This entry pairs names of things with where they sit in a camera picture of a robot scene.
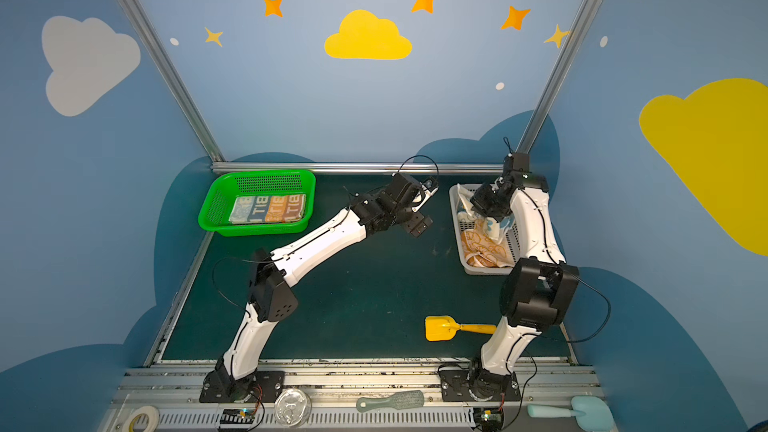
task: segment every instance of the yellow cloud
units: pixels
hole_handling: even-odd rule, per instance
[[[326,53],[337,59],[404,59],[412,48],[394,22],[368,10],[350,12],[341,21],[339,33],[326,39]]]
[[[768,87],[726,79],[685,100],[660,96],[643,108],[640,128],[733,240],[768,255]]]

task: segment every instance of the dark green table surface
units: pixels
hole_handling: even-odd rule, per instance
[[[502,276],[468,275],[458,259],[448,189],[483,177],[442,176],[440,190],[422,212],[434,223],[419,238],[400,226],[351,245],[318,265],[293,288],[298,309],[275,327],[262,359],[473,357],[490,336],[459,331],[451,341],[429,342],[424,317],[451,315],[459,323],[497,324]],[[208,248],[163,359],[217,359],[227,350],[243,311],[225,295],[245,304],[250,258],[311,232],[347,204],[347,194],[388,183],[388,176],[317,176],[315,210],[301,234],[224,237]],[[562,339],[558,328],[545,334]],[[528,352],[568,356],[563,342],[535,339]]]

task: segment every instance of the green brush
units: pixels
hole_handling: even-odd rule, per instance
[[[360,397],[357,399],[357,411],[367,412],[368,410],[390,407],[393,409],[413,409],[424,407],[424,394],[420,390],[409,390],[408,392],[398,392],[383,399],[372,399]]]

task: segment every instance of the green plastic basket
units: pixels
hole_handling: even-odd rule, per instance
[[[306,194],[304,216],[290,224],[230,224],[235,199],[240,196],[290,196]],[[238,235],[291,234],[303,232],[310,223],[315,202],[315,176],[308,170],[233,172],[210,185],[197,223],[226,237]]]

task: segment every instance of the clear plastic lid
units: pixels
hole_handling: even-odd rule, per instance
[[[275,400],[275,420],[280,425],[295,427],[303,424],[310,416],[310,398],[299,389],[284,389]]]

